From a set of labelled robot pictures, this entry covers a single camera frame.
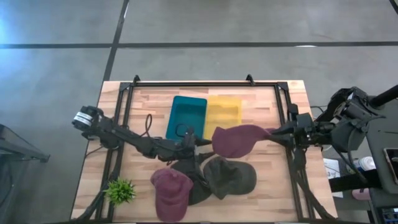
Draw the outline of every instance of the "concrete floor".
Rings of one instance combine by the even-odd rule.
[[[111,43],[122,4],[2,0],[0,44]],[[397,24],[388,0],[130,0],[120,42],[398,41]],[[0,49],[0,123],[51,154],[31,162],[13,223],[68,220],[87,145],[71,121],[98,101],[109,51]],[[325,105],[340,88],[395,85],[397,57],[398,47],[119,49],[110,79],[301,79]]]

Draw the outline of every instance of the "yellow bin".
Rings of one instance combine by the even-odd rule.
[[[242,100],[229,96],[207,99],[205,139],[211,139],[216,127],[232,128],[242,124]]]

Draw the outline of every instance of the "teal bin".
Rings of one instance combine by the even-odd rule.
[[[166,138],[181,140],[187,127],[193,128],[199,138],[203,138],[207,100],[202,98],[175,96]]]

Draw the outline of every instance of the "metal bracket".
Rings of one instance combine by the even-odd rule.
[[[131,84],[131,83],[128,83],[128,82],[120,83],[119,91],[124,91],[124,90],[126,90],[127,88],[129,88],[130,84]]]
[[[253,77],[250,74],[247,75],[246,81],[249,81],[251,86],[255,86],[256,85],[256,82],[254,82]]]
[[[281,88],[285,91],[289,90],[289,86],[288,86],[287,82],[277,82],[277,84],[278,84],[279,88]]]
[[[136,75],[132,81],[133,85],[135,86],[138,81],[141,81],[138,75]]]
[[[289,115],[291,115],[292,121],[297,120],[296,117],[299,115],[299,108],[296,104],[291,103],[287,105],[287,117],[289,117]]]

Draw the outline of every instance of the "maroon baseball cap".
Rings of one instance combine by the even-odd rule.
[[[156,214],[167,223],[180,221],[187,212],[192,180],[185,174],[164,168],[154,172],[150,182],[156,189]]]
[[[253,124],[223,129],[217,127],[211,137],[213,150],[225,158],[240,158],[249,154],[257,141],[266,140],[273,128],[264,129]]]

